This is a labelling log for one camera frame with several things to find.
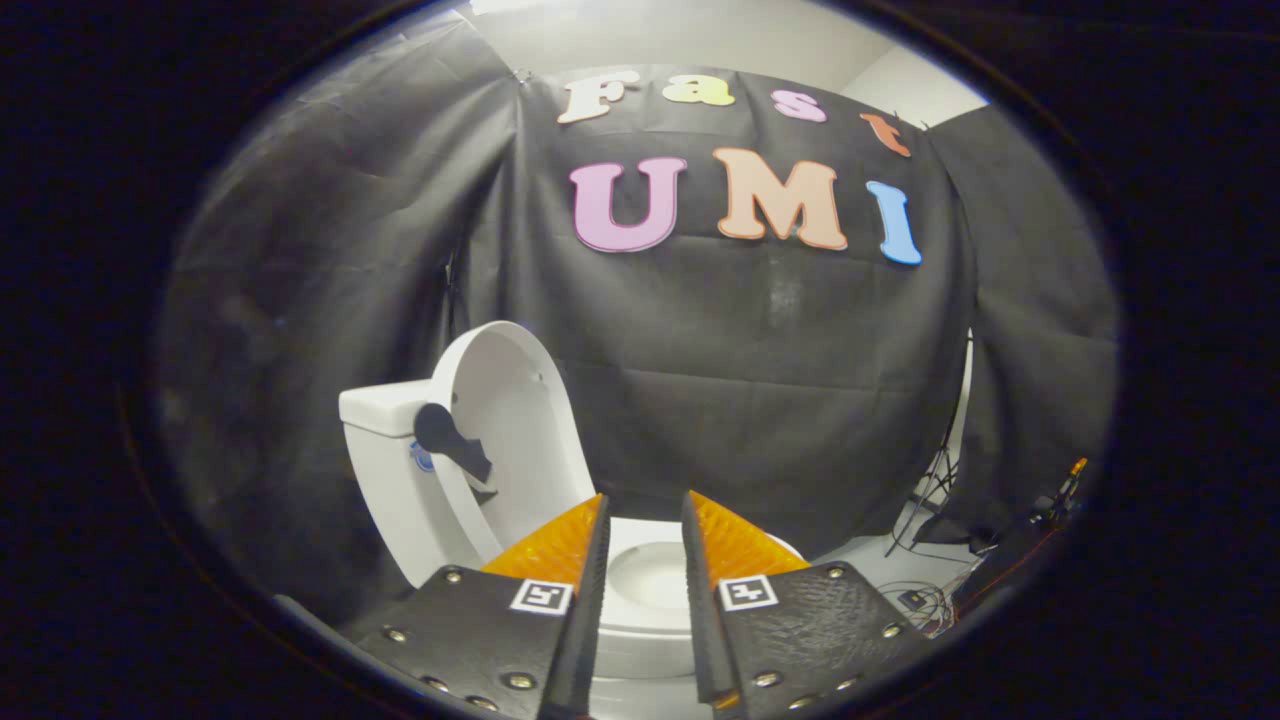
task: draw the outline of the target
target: toilet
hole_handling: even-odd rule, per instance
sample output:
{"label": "toilet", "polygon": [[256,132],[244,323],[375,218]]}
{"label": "toilet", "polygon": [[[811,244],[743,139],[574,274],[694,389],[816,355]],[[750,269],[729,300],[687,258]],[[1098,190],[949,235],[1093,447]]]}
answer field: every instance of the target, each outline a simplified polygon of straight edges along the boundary
{"label": "toilet", "polygon": [[[429,402],[481,442],[493,464],[485,483],[468,483],[453,460],[417,445],[413,418]],[[348,389],[338,407],[360,491],[413,587],[442,565],[484,566],[595,495],[559,372],[515,323],[460,336],[430,379]],[[692,673],[680,523],[614,516],[595,675]]]}

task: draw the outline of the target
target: toilet bowl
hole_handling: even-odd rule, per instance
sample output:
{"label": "toilet bowl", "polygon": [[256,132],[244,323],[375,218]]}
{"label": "toilet bowl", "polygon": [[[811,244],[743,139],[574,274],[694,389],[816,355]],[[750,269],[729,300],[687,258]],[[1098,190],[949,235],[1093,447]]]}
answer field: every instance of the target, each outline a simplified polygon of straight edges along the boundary
{"label": "toilet bowl", "polygon": [[[429,402],[481,442],[495,493],[474,491],[453,460],[417,445],[413,418]],[[442,565],[481,568],[595,495],[559,372],[515,323],[462,334],[430,379],[348,389],[338,406],[360,491],[413,587]],[[691,674],[680,523],[613,518],[605,573],[595,675]]]}

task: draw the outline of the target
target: toilet lid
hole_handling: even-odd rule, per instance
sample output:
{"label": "toilet lid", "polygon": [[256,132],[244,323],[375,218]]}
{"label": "toilet lid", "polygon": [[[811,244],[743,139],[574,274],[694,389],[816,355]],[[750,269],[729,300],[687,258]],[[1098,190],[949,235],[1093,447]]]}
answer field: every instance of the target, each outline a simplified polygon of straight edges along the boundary
{"label": "toilet lid", "polygon": [[431,454],[440,487],[483,562],[595,495],[559,370],[525,328],[499,320],[475,328],[440,356],[430,402],[462,437],[479,439],[497,495],[477,500],[463,470]]}

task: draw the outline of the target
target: blue sticker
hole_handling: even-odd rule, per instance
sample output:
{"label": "blue sticker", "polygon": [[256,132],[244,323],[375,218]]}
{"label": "blue sticker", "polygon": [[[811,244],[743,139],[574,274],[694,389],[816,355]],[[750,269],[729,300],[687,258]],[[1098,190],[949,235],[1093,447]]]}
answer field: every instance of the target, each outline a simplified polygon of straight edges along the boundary
{"label": "blue sticker", "polygon": [[867,183],[867,190],[876,196],[881,219],[884,220],[884,242],[881,243],[881,252],[895,263],[919,265],[923,258],[911,242],[911,225],[906,222],[906,195],[891,184],[876,181]]}
{"label": "blue sticker", "polygon": [[408,454],[410,456],[413,457],[413,462],[417,462],[419,468],[426,470],[428,473],[435,471],[435,464],[431,462],[431,454],[422,450],[422,447],[417,445],[417,442],[413,442],[413,445],[408,446]]}

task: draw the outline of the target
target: wrinkled fabric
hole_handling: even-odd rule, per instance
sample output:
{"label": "wrinkled fabric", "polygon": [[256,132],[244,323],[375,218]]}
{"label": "wrinkled fabric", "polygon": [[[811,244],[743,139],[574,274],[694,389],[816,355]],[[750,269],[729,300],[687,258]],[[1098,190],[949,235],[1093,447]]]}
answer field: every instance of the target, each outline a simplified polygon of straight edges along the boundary
{"label": "wrinkled fabric", "polygon": [[156,384],[192,514],[252,583],[340,624],[408,583],[338,393],[429,377],[451,258],[513,137],[516,82],[462,18],[415,18],[268,113],[174,259]]}
{"label": "wrinkled fabric", "polygon": [[[987,495],[1028,492],[1027,459],[1094,439],[1052,395],[1075,400],[1055,378],[1097,379],[1114,351],[1091,340],[1105,299],[1064,290],[1092,265],[970,238],[968,202],[991,200],[974,188],[984,176],[954,165],[977,160],[829,92],[690,65],[630,65],[640,82],[608,114],[557,123],[564,83],[609,69],[525,77],[460,15],[411,19],[282,99],[210,182],[160,316],[156,411],[192,514],[252,583],[348,628],[408,591],[356,483],[338,393],[429,377],[490,320],[524,324],[557,360],[616,515],[677,520],[692,488],[809,557],[892,528],[952,418],[970,327],[977,404],[1005,414],[966,424],[960,486],[974,489],[952,498],[957,516],[989,521]],[[676,74],[722,78],[736,101],[673,102]],[[827,122],[777,111],[774,90],[810,95]],[[783,181],[797,161],[833,168],[849,247],[721,234],[717,147],[754,150]],[[655,156],[687,161],[672,234],[622,254],[579,240],[570,173],[623,165],[613,219],[632,224],[649,208],[636,165]],[[922,264],[881,252],[868,181],[905,192]],[[1043,213],[1038,199],[1018,205]],[[1018,281],[1029,260],[1038,274]],[[1076,282],[1042,277],[1055,273]],[[1046,359],[1044,343],[1066,350]]]}
{"label": "wrinkled fabric", "polygon": [[991,536],[1057,492],[1076,460],[1101,460],[1120,301],[1097,219],[1006,115],[983,108],[928,137],[960,193],[978,279],[960,470],[942,515]]}
{"label": "wrinkled fabric", "polygon": [[[637,87],[602,117],[558,124],[567,82],[621,69]],[[708,74],[735,102],[673,102],[667,78]],[[788,118],[774,90],[812,95],[826,123]],[[955,407],[973,272],[955,193],[919,131],[910,159],[876,138],[852,100],[774,78],[689,65],[591,68],[534,77],[516,138],[460,256],[456,324],[509,319],[561,364],[591,478],[620,516],[677,520],[696,489],[806,556],[892,528]],[[849,249],[772,229],[724,237],[717,147],[760,154],[780,179],[795,163],[836,170]],[[640,252],[599,252],[573,228],[568,176],[618,163],[613,213],[648,213],[646,158],[689,163],[672,234]],[[879,251],[870,179],[902,190],[918,266]]]}

